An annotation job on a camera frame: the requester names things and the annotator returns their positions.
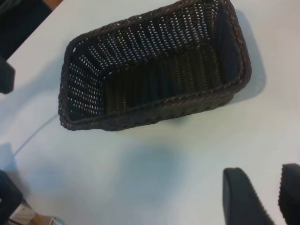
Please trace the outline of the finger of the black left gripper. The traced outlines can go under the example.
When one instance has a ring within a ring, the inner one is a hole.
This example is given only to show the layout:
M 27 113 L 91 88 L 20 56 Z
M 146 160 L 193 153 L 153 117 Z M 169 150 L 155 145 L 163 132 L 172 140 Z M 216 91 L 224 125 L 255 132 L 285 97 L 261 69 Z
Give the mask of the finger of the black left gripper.
M 8 94 L 14 90 L 15 69 L 0 57 L 0 93 Z

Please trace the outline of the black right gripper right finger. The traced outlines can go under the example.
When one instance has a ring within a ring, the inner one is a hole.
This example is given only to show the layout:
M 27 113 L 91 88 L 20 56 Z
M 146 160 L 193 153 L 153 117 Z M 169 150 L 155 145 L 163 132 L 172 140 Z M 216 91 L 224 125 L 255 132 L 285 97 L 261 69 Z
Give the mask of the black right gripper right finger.
M 278 205 L 287 225 L 300 224 L 300 166 L 282 166 Z

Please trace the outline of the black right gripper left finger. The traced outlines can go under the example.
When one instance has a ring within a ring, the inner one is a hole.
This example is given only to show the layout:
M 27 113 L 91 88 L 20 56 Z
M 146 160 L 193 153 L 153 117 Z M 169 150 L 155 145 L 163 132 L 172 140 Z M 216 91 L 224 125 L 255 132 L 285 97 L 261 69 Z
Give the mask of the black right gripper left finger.
M 223 170 L 223 212 L 227 225 L 273 225 L 249 177 L 240 168 Z

